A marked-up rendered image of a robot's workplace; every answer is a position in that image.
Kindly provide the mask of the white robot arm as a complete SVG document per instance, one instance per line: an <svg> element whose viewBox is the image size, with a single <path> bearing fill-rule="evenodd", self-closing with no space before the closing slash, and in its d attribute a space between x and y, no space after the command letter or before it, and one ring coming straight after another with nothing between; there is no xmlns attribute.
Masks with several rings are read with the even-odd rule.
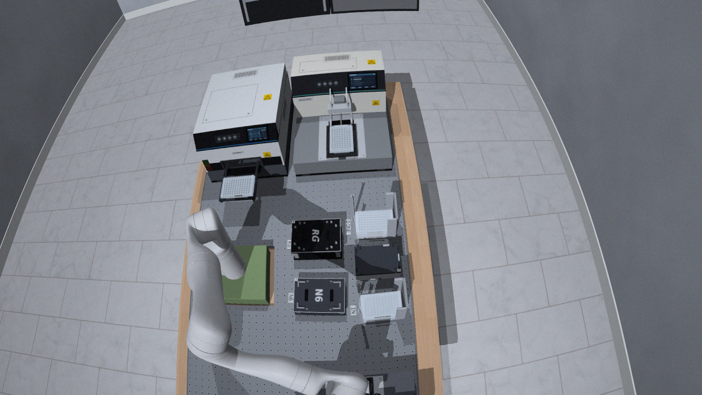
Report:
<svg viewBox="0 0 702 395"><path fill-rule="evenodd" d="M185 230L186 280L193 291L186 346L194 355L306 395L317 395L328 381L335 381L330 395L366 395L369 382L362 374L321 369L283 355L242 352L229 345L231 321L222 275L239 279L246 263L212 207L189 215Z"/></svg>

